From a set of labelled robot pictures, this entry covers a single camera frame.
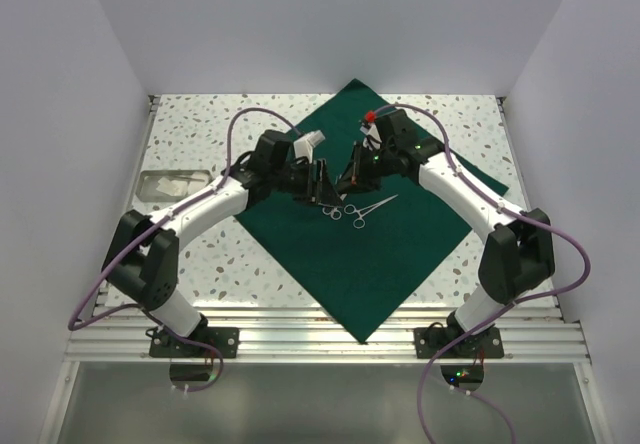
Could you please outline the steel surgical scissors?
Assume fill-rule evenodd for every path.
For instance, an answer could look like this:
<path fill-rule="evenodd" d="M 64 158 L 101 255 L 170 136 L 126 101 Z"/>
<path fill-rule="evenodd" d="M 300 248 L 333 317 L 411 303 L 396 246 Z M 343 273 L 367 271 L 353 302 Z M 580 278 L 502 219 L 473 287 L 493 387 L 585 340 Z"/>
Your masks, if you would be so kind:
<path fill-rule="evenodd" d="M 324 207 L 322 209 L 322 213 L 334 221 L 337 221 L 342 217 L 342 210 L 340 207 Z"/>

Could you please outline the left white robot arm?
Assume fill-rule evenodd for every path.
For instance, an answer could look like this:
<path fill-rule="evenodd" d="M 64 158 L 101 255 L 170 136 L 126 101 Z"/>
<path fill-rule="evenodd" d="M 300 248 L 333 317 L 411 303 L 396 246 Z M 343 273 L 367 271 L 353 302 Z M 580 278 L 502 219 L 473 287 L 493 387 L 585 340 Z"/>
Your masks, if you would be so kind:
<path fill-rule="evenodd" d="M 180 253 L 214 225 L 274 192 L 311 206 L 340 205 L 325 160 L 313 156 L 324 139 L 320 131 L 292 139 L 268 130 L 253 150 L 195 194 L 151 214 L 127 212 L 108 251 L 105 280 L 173 331 L 172 343 L 182 354 L 201 354 L 208 333 L 202 316 L 177 288 Z"/>

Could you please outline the steel scalpel handle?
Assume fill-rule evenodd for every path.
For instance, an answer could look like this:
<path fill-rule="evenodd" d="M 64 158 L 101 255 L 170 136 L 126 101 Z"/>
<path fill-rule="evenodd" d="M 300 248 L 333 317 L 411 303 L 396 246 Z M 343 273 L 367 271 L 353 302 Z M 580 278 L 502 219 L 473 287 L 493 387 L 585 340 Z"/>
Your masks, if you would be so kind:
<path fill-rule="evenodd" d="M 196 174 L 180 174 L 180 175 L 176 175 L 174 176 L 175 180 L 181 180 L 181 181 L 186 181 L 186 182 L 206 182 L 208 183 L 210 181 L 210 176 L 207 174 L 201 174 L 201 173 L 196 173 Z"/>

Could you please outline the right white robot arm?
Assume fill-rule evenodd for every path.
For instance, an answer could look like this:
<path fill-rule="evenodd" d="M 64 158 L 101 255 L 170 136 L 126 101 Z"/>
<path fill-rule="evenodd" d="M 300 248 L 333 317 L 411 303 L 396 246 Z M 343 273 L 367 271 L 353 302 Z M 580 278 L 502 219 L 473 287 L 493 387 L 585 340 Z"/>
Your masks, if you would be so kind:
<path fill-rule="evenodd" d="M 384 177 L 406 177 L 447 204 L 484 245 L 479 286 L 450 314 L 442 332 L 451 353 L 468 356 L 480 346 L 480 333 L 489 328 L 491 315 L 554 274 L 549 217 L 502 199 L 471 174 L 444 141 L 420 137 L 402 110 L 368 113 L 363 132 L 337 181 L 339 193 L 372 192 Z"/>

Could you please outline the steel hemostat forceps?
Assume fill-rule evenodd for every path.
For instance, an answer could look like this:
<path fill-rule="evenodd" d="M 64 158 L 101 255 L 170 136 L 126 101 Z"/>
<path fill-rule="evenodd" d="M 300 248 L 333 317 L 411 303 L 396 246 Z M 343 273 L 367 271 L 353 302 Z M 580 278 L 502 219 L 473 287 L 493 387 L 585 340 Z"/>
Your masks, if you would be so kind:
<path fill-rule="evenodd" d="M 392 195 L 389 196 L 387 198 L 384 198 L 378 202 L 375 202 L 373 204 L 367 205 L 367 206 L 363 206 L 363 207 L 356 207 L 354 204 L 348 204 L 343 208 L 343 212 L 345 215 L 352 215 L 353 216 L 353 222 L 352 225 L 355 229 L 363 229 L 366 226 L 366 217 L 371 214 L 372 212 L 376 211 L 377 209 L 385 206 L 386 204 L 390 203 L 391 201 L 393 201 L 394 199 L 397 198 L 397 195 Z"/>

